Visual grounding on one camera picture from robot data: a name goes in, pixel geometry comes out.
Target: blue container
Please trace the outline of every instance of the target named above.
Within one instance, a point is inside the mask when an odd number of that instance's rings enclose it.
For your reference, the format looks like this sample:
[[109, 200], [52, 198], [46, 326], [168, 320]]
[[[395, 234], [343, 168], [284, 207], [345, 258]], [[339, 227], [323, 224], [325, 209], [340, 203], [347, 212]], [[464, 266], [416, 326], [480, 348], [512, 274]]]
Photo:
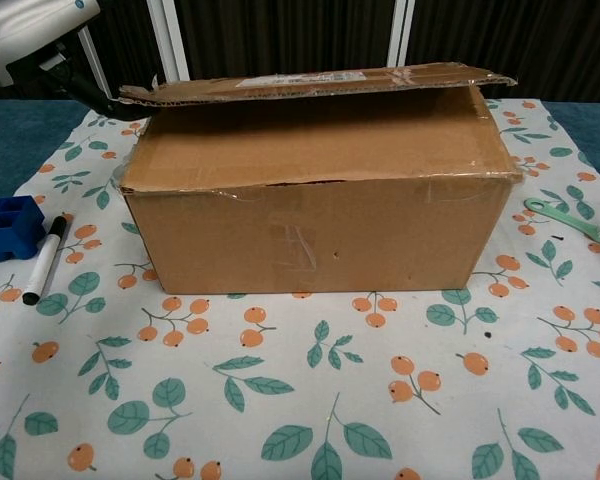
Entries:
[[38, 253], [45, 236], [44, 215], [31, 196], [0, 198], [0, 262]]

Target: green brush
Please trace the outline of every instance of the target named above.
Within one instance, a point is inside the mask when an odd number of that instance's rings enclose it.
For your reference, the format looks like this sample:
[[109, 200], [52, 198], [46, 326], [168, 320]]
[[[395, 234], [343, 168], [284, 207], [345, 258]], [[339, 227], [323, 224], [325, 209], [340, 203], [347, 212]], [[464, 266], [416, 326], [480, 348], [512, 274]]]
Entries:
[[570, 227], [575, 228], [576, 230], [581, 231], [587, 237], [592, 240], [598, 242], [600, 244], [600, 227], [597, 225], [592, 225], [587, 222], [583, 222], [577, 218], [573, 218], [571, 215], [567, 215], [566, 213], [562, 213], [557, 208], [553, 208], [544, 200], [540, 200], [537, 198], [527, 198], [524, 201], [524, 206], [527, 207], [532, 212], [539, 213], [540, 215], [544, 215], [549, 218], [553, 218], [554, 220], [558, 220], [559, 222], [564, 223], [565, 225], [569, 225]]

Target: box flap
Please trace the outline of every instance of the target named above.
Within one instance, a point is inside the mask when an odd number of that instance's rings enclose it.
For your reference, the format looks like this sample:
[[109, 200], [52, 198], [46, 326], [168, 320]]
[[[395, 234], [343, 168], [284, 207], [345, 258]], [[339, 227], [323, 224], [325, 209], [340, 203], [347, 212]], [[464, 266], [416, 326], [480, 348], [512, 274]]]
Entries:
[[520, 179], [477, 87], [164, 109], [123, 191], [456, 175]]
[[169, 107], [492, 83], [516, 84], [515, 80], [509, 77], [461, 63], [431, 63], [397, 68], [195, 80], [160, 85], [154, 91], [142, 87], [123, 86], [120, 89], [120, 96], [125, 102]]

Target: tablecloth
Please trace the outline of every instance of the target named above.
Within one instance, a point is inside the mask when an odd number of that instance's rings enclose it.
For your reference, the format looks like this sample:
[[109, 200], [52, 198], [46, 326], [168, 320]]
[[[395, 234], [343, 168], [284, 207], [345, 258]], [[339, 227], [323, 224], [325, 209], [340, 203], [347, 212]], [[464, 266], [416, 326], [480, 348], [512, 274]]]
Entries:
[[115, 189], [142, 122], [88, 113], [17, 192], [71, 226], [37, 307], [0, 263], [0, 478], [600, 479], [600, 245], [522, 204], [600, 224], [600, 175], [488, 106], [525, 181], [466, 289], [204, 297]]

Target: cardboard box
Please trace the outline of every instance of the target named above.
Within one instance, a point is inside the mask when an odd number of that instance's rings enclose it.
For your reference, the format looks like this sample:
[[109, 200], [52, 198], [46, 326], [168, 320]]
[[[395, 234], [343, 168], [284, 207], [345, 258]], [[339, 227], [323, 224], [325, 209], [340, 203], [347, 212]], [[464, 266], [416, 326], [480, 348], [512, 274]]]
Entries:
[[520, 172], [461, 64], [125, 87], [121, 189], [172, 294], [461, 288]]

